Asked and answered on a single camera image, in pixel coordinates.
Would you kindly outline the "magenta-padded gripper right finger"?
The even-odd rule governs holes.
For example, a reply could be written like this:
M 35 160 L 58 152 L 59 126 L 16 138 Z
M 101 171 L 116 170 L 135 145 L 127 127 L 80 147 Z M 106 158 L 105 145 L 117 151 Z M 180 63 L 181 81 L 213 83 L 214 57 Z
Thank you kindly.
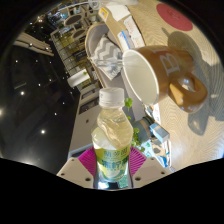
M 146 157 L 135 148 L 130 149 L 129 173 L 134 188 L 141 188 L 171 174 L 155 157 Z

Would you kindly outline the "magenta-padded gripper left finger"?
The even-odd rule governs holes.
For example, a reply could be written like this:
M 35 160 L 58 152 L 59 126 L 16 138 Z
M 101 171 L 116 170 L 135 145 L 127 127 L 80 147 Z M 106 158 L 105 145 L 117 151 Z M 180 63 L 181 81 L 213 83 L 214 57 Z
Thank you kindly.
M 94 148 L 85 150 L 79 157 L 71 157 L 57 175 L 76 185 L 92 189 L 97 171 Z

